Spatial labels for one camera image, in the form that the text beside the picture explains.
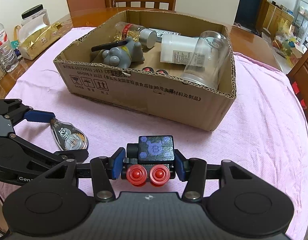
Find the dark door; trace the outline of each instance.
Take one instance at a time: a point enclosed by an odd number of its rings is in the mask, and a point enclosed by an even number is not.
[[[239,0],[235,22],[246,28],[255,29],[260,3],[261,0]]]

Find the red button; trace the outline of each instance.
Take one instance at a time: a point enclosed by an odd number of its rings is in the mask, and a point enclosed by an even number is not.
[[[134,164],[127,169],[126,178],[135,186],[141,185],[147,178],[146,169],[142,165]]]
[[[162,164],[157,164],[150,170],[150,180],[154,185],[162,186],[170,179],[169,168]]]

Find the water bottle label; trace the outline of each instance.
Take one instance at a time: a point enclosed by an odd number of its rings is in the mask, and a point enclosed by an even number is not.
[[[6,35],[5,30],[0,31],[0,46],[3,45],[8,40],[8,35]]]

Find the plastic water bottle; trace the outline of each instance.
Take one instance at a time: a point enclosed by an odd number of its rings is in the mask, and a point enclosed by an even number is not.
[[[15,69],[19,63],[2,23],[0,23],[0,61],[7,72]]]

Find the wooden table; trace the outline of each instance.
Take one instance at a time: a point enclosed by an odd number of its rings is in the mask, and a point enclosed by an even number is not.
[[[59,30],[64,36],[72,28],[76,27],[97,27],[112,17],[114,14],[126,9],[140,10],[157,10],[149,8],[106,8],[102,10],[86,10],[79,11],[73,14],[68,14],[59,21],[63,27]],[[245,30],[234,26],[228,26],[230,39],[233,46],[233,51],[240,52],[252,59],[258,60],[265,64],[271,65],[280,69],[274,58],[273,52],[268,43],[262,38],[253,35]],[[7,73],[0,80],[0,99],[5,98],[16,83],[16,80],[22,76],[25,71],[35,62],[35,60],[22,59],[19,65],[11,73]]]

